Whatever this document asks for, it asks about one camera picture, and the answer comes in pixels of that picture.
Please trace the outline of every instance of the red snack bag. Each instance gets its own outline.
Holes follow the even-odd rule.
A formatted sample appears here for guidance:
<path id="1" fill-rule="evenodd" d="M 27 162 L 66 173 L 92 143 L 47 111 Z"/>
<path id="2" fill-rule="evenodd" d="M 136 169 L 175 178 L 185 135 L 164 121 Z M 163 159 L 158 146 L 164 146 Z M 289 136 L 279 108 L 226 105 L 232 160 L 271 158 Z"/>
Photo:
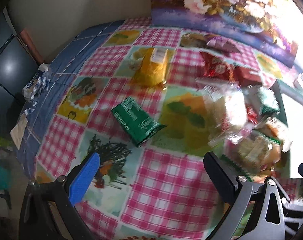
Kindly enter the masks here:
<path id="1" fill-rule="evenodd" d="M 205 62 L 204 76 L 209 78 L 219 78 L 226 81 L 235 81 L 233 67 L 224 62 L 220 57 L 201 51 Z"/>
<path id="2" fill-rule="evenodd" d="M 247 87 L 249 85 L 261 85 L 261 78 L 259 73 L 250 68 L 236 66 L 235 67 L 235 79 L 239 82 L 239 84 L 243 87 Z"/>
<path id="3" fill-rule="evenodd" d="M 253 123 L 254 125 L 258 124 L 258 121 L 257 121 L 258 115 L 253 110 L 253 108 L 250 105 L 246 104 L 246 110 L 247 110 L 248 121 Z"/>

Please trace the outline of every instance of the pink checkered pattern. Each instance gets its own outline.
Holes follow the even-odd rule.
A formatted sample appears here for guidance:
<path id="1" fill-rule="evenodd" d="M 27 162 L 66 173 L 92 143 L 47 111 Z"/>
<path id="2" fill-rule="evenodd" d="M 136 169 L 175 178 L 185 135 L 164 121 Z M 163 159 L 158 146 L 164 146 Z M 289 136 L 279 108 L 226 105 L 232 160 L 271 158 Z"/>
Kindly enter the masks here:
<path id="1" fill-rule="evenodd" d="M 283 76 L 282 81 L 285 82 L 288 86 L 294 87 L 293 82 L 298 77 L 298 72 L 295 67 L 289 68 L 284 64 L 278 62 L 278 66 Z"/>
<path id="2" fill-rule="evenodd" d="M 110 112 L 112 108 L 120 104 L 127 97 L 132 96 L 138 104 L 152 117 L 157 112 L 157 107 L 164 97 L 161 90 L 148 90 L 128 84 L 127 78 L 111 78 L 105 91 L 98 100 L 96 108 L 88 122 L 88 127 L 110 136 L 116 136 L 123 140 L 129 140 L 120 124 Z"/>
<path id="3" fill-rule="evenodd" d="M 82 67 L 80 76 L 111 77 L 131 46 L 98 48 Z"/>
<path id="4" fill-rule="evenodd" d="M 256 57 L 253 53 L 253 49 L 251 47 L 231 39 L 230 41 L 235 43 L 240 53 L 230 53 L 228 56 L 229 58 L 238 61 L 244 65 L 247 65 L 248 67 L 254 70 L 260 70 Z"/>
<path id="5" fill-rule="evenodd" d="M 118 226 L 116 219 L 104 215 L 86 202 L 76 204 L 75 207 L 88 228 L 100 239 L 110 240 L 114 238 Z"/>
<path id="6" fill-rule="evenodd" d="M 199 51 L 178 48 L 167 81 L 169 84 L 197 88 L 195 78 L 202 76 L 203 65 Z"/>
<path id="7" fill-rule="evenodd" d="M 141 33 L 134 45 L 176 47 L 180 34 L 179 29 L 149 28 Z"/>
<path id="8" fill-rule="evenodd" d="M 293 200 L 296 197 L 296 187 L 297 187 L 297 180 L 296 179 L 278 179 L 278 182 L 286 191 L 290 200 Z"/>
<path id="9" fill-rule="evenodd" d="M 37 160 L 54 177 L 67 175 L 84 127 L 54 116 L 37 155 Z"/>
<path id="10" fill-rule="evenodd" d="M 266 88 L 270 88 L 274 82 L 276 81 L 276 77 L 274 77 L 271 74 L 266 74 L 264 72 L 261 72 L 261 81 L 262 81 L 262 85 Z"/>
<path id="11" fill-rule="evenodd" d="M 129 29 L 146 29 L 151 25 L 150 17 L 138 17 L 127 19 L 118 30 L 129 30 Z"/>
<path id="12" fill-rule="evenodd" d="M 217 198 L 202 161 L 146 149 L 121 220 L 160 235 L 201 239 Z"/>

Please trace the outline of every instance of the blue gripper pad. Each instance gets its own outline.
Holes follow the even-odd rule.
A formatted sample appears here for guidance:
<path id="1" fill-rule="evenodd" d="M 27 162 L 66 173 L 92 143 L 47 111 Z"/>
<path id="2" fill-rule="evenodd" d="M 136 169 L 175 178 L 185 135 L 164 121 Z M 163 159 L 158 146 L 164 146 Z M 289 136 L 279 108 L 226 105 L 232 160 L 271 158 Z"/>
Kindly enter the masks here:
<path id="1" fill-rule="evenodd" d="M 69 201 L 74 206 L 81 202 L 100 166 L 98 153 L 93 153 L 86 164 L 82 167 L 77 177 L 69 187 Z"/>

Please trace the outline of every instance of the metal screw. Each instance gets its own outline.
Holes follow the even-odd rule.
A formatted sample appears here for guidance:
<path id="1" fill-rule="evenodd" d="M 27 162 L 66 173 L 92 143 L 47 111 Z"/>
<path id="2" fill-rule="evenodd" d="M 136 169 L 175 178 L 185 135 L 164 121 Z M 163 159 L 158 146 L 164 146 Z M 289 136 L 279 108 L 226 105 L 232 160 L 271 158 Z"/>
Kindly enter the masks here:
<path id="1" fill-rule="evenodd" d="M 31 179 L 29 182 L 28 182 L 29 185 L 31 186 L 35 186 L 37 184 L 36 180 L 35 179 Z"/>
<path id="2" fill-rule="evenodd" d="M 243 175 L 239 176 L 238 179 L 242 182 L 246 182 L 247 181 L 247 178 Z"/>
<path id="3" fill-rule="evenodd" d="M 64 175 L 60 175 L 58 178 L 57 178 L 57 181 L 58 182 L 64 182 L 66 180 L 66 176 Z"/>
<path id="4" fill-rule="evenodd" d="M 276 185 L 276 183 L 275 183 L 272 179 L 269 179 L 269 180 L 268 180 L 268 184 L 271 185 L 271 186 Z"/>
<path id="5" fill-rule="evenodd" d="M 281 198 L 281 202 L 285 205 L 285 204 L 287 203 L 287 199 L 284 198 L 284 197 L 282 197 L 282 198 Z"/>

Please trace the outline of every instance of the wall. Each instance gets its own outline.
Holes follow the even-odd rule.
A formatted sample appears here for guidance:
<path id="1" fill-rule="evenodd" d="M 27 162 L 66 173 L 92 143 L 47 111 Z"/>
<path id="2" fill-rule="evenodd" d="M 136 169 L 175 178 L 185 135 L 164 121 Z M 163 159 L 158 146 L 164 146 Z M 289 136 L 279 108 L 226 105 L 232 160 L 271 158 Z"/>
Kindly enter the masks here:
<path id="1" fill-rule="evenodd" d="M 149 16 L 150 0 L 11 0 L 8 11 L 16 30 L 26 28 L 40 54 L 50 63 L 87 27 Z"/>

